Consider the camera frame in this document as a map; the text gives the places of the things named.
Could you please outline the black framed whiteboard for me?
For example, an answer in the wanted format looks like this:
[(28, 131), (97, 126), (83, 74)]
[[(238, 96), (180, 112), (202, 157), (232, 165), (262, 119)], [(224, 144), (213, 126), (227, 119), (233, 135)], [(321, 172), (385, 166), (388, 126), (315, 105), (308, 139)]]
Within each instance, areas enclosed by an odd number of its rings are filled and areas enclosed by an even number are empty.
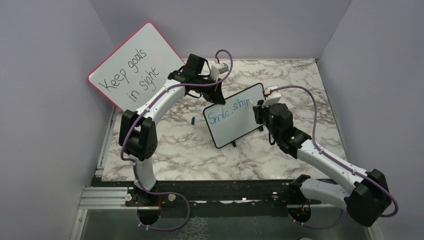
[(259, 129), (261, 124), (255, 121), (252, 100), (255, 104), (264, 100), (264, 86), (256, 83), (227, 98), (225, 105), (213, 104), (203, 110), (203, 117), (216, 148), (228, 144), (235, 145), (239, 138)]

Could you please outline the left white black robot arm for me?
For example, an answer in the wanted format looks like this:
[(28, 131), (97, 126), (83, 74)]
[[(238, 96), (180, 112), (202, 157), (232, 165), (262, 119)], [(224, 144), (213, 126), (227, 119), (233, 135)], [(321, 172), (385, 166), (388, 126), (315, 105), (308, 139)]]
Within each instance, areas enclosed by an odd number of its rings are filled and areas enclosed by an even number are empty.
[(135, 111), (125, 110), (121, 117), (119, 145), (120, 157), (132, 164), (135, 176), (134, 185), (140, 189), (138, 199), (144, 205), (152, 205), (157, 200), (153, 188), (157, 179), (153, 173), (152, 156), (158, 147), (157, 125), (164, 115), (189, 92), (199, 93), (210, 103), (223, 105), (222, 83), (233, 68), (214, 58), (209, 74), (203, 75), (204, 65), (209, 62), (195, 54), (190, 54), (186, 63), (169, 73), (164, 86), (147, 103)]

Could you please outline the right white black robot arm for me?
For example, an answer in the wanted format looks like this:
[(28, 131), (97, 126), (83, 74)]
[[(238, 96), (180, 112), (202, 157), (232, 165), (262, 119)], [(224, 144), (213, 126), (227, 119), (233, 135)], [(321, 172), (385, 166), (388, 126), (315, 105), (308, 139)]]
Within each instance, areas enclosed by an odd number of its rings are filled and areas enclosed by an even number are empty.
[(263, 103), (259, 100), (252, 109), (255, 122), (267, 128), (269, 143), (335, 181), (325, 183), (302, 174), (290, 184), (288, 196), (292, 202), (300, 204), (309, 199), (331, 204), (364, 227), (371, 227), (383, 216), (393, 201), (381, 171), (368, 171), (326, 152), (310, 135), (294, 126), (293, 114), (286, 104), (264, 107)]

